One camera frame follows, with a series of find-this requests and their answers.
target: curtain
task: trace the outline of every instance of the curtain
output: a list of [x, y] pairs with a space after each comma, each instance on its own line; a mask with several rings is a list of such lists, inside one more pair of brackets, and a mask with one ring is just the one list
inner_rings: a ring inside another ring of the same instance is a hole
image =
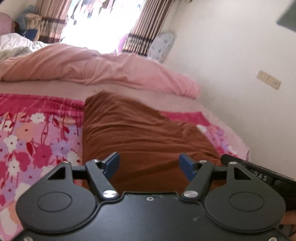
[[122, 51], [147, 56], [150, 45], [159, 34], [173, 2], [174, 0], [146, 0]]
[[37, 13], [42, 17], [39, 41], [44, 43], [60, 41], [71, 2], [72, 0], [37, 0]]

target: brown pillow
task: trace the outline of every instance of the brown pillow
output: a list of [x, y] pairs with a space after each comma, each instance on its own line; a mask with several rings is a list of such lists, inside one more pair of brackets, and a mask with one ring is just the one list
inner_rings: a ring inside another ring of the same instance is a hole
[[178, 165], [181, 152], [221, 165], [211, 143], [189, 123], [171, 122], [158, 111], [118, 94], [101, 92], [85, 101], [83, 163], [120, 154], [111, 179], [117, 191], [177, 191], [188, 181]]

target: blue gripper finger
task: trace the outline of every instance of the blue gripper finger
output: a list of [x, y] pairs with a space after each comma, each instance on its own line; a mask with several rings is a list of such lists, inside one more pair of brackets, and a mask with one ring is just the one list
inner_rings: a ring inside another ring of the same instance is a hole
[[120, 156], [118, 152], [113, 152], [105, 160], [101, 162], [104, 164], [104, 176], [109, 180], [117, 171], [120, 164]]
[[192, 181], [196, 172], [194, 170], [195, 161], [186, 153], [181, 153], [179, 156], [179, 166], [182, 172], [185, 174], [188, 181]]

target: black metal plate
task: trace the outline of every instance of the black metal plate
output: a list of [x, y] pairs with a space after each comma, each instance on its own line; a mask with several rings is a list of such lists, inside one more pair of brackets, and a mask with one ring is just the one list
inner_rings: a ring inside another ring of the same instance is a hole
[[79, 230], [46, 236], [24, 231], [15, 241], [29, 236], [42, 241], [285, 241], [276, 229], [260, 234], [230, 232], [212, 223], [198, 202], [177, 194], [126, 193], [119, 201], [103, 202], [94, 219]]

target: pink duvet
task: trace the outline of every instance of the pink duvet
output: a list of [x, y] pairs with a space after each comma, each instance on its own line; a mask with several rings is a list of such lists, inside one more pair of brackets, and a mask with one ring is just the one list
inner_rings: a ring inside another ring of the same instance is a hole
[[30, 55], [0, 62], [0, 79], [58, 79], [85, 85], [111, 82], [192, 99], [200, 93], [193, 79], [136, 54], [100, 54], [66, 44], [50, 45]]

